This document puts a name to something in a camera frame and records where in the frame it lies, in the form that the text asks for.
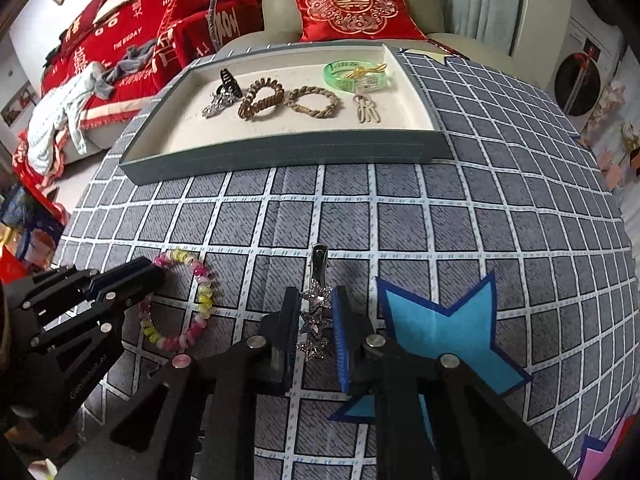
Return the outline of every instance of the clothing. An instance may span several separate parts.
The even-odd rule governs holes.
[[[127,74],[140,72],[153,55],[154,46],[156,46],[156,38],[147,41],[140,47],[130,46],[124,57],[113,68],[103,73],[102,77],[95,82],[95,94],[100,99],[109,99],[115,90],[113,83]]]
[[[67,124],[71,140],[80,155],[86,142],[80,130],[80,112],[95,92],[95,83],[104,72],[98,62],[89,63],[81,73],[51,89],[33,110],[29,121],[27,159],[39,174],[46,175],[53,162],[54,137]]]

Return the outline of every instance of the star hair clip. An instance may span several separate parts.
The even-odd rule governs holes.
[[[309,311],[300,312],[302,318],[301,334],[306,334],[306,341],[297,348],[305,353],[305,361],[324,359],[328,339],[322,336],[322,330],[331,326],[331,320],[323,316],[325,308],[331,308],[333,288],[325,285],[326,259],[328,248],[322,244],[311,247],[311,279],[309,288],[300,296],[309,302]]]

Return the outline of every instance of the checkered tablecloth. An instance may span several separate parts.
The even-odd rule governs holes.
[[[532,375],[506,402],[573,471],[584,436],[606,439],[638,389],[638,284],[620,212],[545,93],[459,59],[400,57],[438,109],[450,157],[137,187],[117,167],[125,134],[75,209],[56,261],[105,270],[166,248],[197,252],[224,293],[190,351],[197,357],[255,333],[287,285],[303,288],[317,241],[330,248],[328,284],[345,284],[379,328],[376,276],[449,306],[493,270],[497,345]],[[163,333],[188,325],[195,289],[187,269],[172,272],[152,309]],[[124,355],[82,409],[85,439],[170,356],[143,338],[136,312],[123,338]],[[258,399],[256,479],[375,478],[375,429],[327,420],[347,399],[333,356],[333,346],[323,361],[299,355],[291,393]]]

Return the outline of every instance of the shallow box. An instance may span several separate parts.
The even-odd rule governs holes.
[[[176,78],[152,108],[132,124],[137,131],[120,159],[122,171],[142,185],[222,171],[362,162],[427,163],[444,158],[449,148],[433,104],[398,59],[398,49],[373,41],[292,44],[238,56],[198,60]],[[322,69],[328,63],[356,59],[386,63],[391,84],[371,97],[380,123],[360,124],[353,94],[329,88]],[[303,85],[335,92],[341,103],[330,118],[316,119],[285,105],[269,108],[245,121],[239,102],[206,119],[202,109],[220,85],[227,68],[245,91],[260,78],[276,78],[285,91]],[[261,90],[256,100],[273,94]],[[322,109],[324,96],[298,102]]]

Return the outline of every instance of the braided bracelet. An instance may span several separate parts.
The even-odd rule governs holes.
[[[329,99],[329,104],[324,110],[311,110],[310,108],[299,105],[295,102],[295,99],[308,94],[323,95]],[[324,119],[334,113],[335,107],[338,105],[338,101],[338,96],[326,88],[322,88],[321,86],[302,86],[289,92],[284,99],[284,104],[295,112],[307,114],[309,117],[315,117],[316,119]]]
[[[260,99],[257,103],[254,103],[255,95],[261,88],[273,88],[274,94],[265,99]],[[272,106],[279,105],[284,99],[284,90],[282,85],[278,83],[277,79],[271,79],[268,77],[260,78],[254,81],[249,90],[242,99],[242,103],[238,108],[238,115],[240,118],[249,120],[258,112],[266,110]]]
[[[151,320],[150,300],[145,299],[138,304],[142,332],[148,337],[151,344],[155,344],[159,349],[169,352],[180,349],[186,350],[196,344],[197,339],[206,329],[207,320],[211,316],[211,307],[213,306],[211,297],[214,295],[213,289],[216,284],[212,278],[212,270],[198,261],[193,253],[180,249],[172,249],[154,258],[154,265],[163,269],[171,267],[174,262],[190,266],[198,282],[198,290],[196,293],[198,313],[193,317],[189,328],[179,336],[165,337],[158,332],[158,329]]]

